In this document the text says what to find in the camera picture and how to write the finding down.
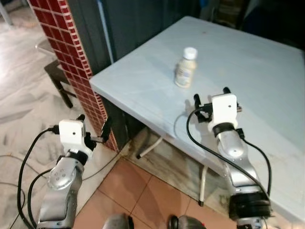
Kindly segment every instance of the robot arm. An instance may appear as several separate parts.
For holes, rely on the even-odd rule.
[[[196,108],[200,105],[195,95]],[[242,129],[237,129],[237,111],[241,111],[236,96],[224,88],[224,94],[212,97],[211,104],[205,104],[203,110],[208,118],[196,113],[201,121],[209,122],[208,130],[217,140],[219,153],[244,169],[256,180],[258,175],[248,159],[246,144],[241,140]],[[238,229],[262,229],[262,219],[271,216],[271,205],[261,188],[235,167],[224,163],[225,180],[230,192],[229,216],[236,221]]]
[[[83,120],[84,115],[81,115],[77,120],[62,120],[59,123],[65,156],[59,158],[48,177],[47,193],[42,202],[37,228],[73,227],[84,165],[92,158],[96,142],[108,140],[111,125],[111,119],[107,119],[101,137],[91,137],[85,130]]]

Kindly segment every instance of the bottle cap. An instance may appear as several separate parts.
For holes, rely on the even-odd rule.
[[[183,58],[187,60],[195,60],[197,57],[198,51],[195,48],[187,47],[184,49]]]

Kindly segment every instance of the bottle label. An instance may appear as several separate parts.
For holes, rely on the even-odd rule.
[[[186,68],[177,70],[176,82],[181,86],[189,86],[192,80],[192,71]]]

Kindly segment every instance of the white bottle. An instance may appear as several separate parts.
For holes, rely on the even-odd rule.
[[[191,85],[193,74],[196,69],[196,57],[198,51],[188,47],[184,49],[183,58],[179,61],[176,68],[175,83],[179,87],[188,88]]]

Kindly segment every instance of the marble floor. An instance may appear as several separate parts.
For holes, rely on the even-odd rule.
[[[35,20],[30,8],[20,8],[10,13],[13,22]],[[43,67],[52,58],[35,50],[35,45],[44,39],[38,23],[16,23],[9,27],[0,18],[0,156],[12,155],[24,158],[35,136],[50,125],[62,119],[76,118],[83,110],[77,99],[72,98],[74,107],[69,109],[59,96]],[[88,121],[87,131],[93,129]],[[52,168],[62,146],[57,135],[45,134],[37,142],[28,160],[38,172]],[[115,152],[98,146],[94,158],[85,166],[83,177],[103,167]],[[83,182],[79,192],[78,211],[96,190],[116,160],[102,172]],[[11,157],[0,157],[0,182],[17,184],[21,162]],[[26,167],[22,189],[27,193],[36,173]],[[45,180],[41,178],[34,187],[32,205],[37,218],[44,194]],[[17,216],[16,188],[0,185],[0,229],[10,227]],[[14,229],[25,228],[18,219]]]

